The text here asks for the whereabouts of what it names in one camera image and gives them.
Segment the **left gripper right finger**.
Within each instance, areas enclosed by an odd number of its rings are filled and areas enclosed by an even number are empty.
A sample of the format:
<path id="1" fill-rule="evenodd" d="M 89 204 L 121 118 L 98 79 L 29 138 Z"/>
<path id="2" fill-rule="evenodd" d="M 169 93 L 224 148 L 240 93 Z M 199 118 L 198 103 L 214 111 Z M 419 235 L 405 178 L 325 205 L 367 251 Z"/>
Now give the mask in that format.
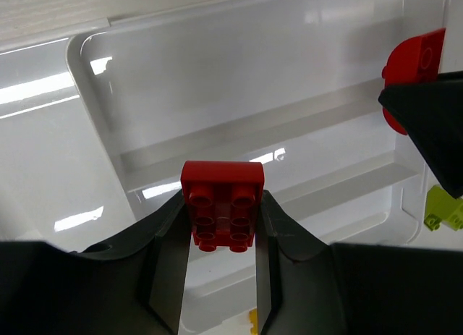
<path id="1" fill-rule="evenodd" d="M 260 334 L 460 334 L 462 254 L 327 245 L 264 192 L 255 236 Z"/>

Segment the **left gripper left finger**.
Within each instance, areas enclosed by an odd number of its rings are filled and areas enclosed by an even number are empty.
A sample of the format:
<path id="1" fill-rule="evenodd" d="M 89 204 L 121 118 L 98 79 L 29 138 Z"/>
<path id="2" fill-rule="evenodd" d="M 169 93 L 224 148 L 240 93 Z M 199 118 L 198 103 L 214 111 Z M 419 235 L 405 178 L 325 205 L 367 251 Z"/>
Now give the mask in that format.
<path id="1" fill-rule="evenodd" d="M 190 221 L 178 192 L 86 250 L 1 244 L 3 334 L 176 334 Z"/>

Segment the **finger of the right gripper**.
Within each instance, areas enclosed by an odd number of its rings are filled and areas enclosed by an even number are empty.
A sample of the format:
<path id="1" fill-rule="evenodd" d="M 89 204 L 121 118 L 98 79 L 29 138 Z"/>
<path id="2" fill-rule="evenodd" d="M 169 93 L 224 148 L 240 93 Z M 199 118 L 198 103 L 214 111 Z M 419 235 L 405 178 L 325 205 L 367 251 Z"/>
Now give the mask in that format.
<path id="1" fill-rule="evenodd" d="M 462 72 L 434 82 L 390 85 L 379 103 L 407 131 L 443 189 L 462 196 Z"/>

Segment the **red lego brick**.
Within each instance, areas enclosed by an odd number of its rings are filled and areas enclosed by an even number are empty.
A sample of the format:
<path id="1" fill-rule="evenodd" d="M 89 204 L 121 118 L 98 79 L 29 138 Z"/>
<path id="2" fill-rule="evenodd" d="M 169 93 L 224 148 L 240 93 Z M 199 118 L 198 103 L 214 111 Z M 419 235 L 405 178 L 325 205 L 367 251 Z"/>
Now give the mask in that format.
<path id="1" fill-rule="evenodd" d="M 436 81 L 445 34 L 446 29 L 442 27 L 401 42 L 383 68 L 384 87 Z"/>
<path id="2" fill-rule="evenodd" d="M 244 253 L 252 247 L 265 183 L 262 163 L 186 161 L 180 182 L 200 250 Z"/>

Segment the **lime green lego brick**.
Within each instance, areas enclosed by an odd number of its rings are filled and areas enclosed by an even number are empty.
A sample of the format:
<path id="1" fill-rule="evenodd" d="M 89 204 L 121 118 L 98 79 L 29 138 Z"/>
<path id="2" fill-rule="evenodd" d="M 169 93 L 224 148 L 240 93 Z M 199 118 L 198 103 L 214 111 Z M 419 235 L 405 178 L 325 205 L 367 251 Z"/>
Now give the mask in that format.
<path id="1" fill-rule="evenodd" d="M 432 186 L 427 194 L 424 224 L 431 231 L 441 225 L 462 230 L 462 198 L 453 198 L 439 185 Z"/>

